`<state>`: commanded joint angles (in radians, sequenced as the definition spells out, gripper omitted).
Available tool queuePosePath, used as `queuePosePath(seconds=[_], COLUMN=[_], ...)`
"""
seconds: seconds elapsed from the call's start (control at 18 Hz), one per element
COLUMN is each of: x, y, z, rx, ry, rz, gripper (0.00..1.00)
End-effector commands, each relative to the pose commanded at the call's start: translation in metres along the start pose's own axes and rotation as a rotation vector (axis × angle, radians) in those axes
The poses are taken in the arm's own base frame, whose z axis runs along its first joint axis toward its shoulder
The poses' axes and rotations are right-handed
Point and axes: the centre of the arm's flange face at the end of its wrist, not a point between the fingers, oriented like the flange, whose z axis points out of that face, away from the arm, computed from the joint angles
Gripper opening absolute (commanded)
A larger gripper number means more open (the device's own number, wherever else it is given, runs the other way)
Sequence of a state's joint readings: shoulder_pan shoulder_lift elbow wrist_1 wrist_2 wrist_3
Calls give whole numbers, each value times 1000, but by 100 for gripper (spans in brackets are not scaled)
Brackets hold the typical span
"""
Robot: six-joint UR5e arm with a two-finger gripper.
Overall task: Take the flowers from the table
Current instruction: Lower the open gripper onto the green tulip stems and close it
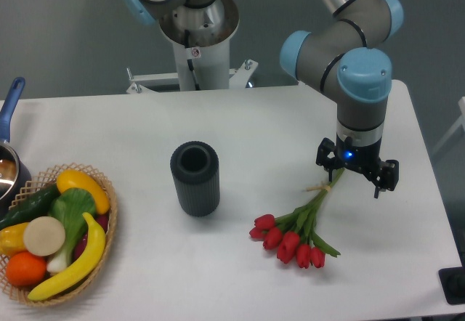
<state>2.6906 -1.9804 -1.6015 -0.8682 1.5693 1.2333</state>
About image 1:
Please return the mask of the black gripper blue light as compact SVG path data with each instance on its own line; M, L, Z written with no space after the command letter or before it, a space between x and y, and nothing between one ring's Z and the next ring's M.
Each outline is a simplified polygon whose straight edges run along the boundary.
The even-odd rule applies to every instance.
M367 146L355 146L336 138L336 144L323 138L319 144L316 164L328 173L328 181L333 181L333 171L345 168L362 174L375 186L374 198L384 191L394 191L399 181L399 162L395 159L382 161L379 157L381 139Z

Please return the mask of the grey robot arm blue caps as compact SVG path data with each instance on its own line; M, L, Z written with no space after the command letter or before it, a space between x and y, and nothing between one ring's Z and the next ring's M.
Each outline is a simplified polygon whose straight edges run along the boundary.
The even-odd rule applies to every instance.
M233 0L123 0L142 24L158 23L170 40L183 91L229 89L230 39L238 29ZM316 163L329 174L362 174L377 192L392 191L399 163L379 156L392 63L378 46L403 23L398 0L323 0L335 22L314 35L292 33L280 50L287 74L337 106L336 140L324 139Z

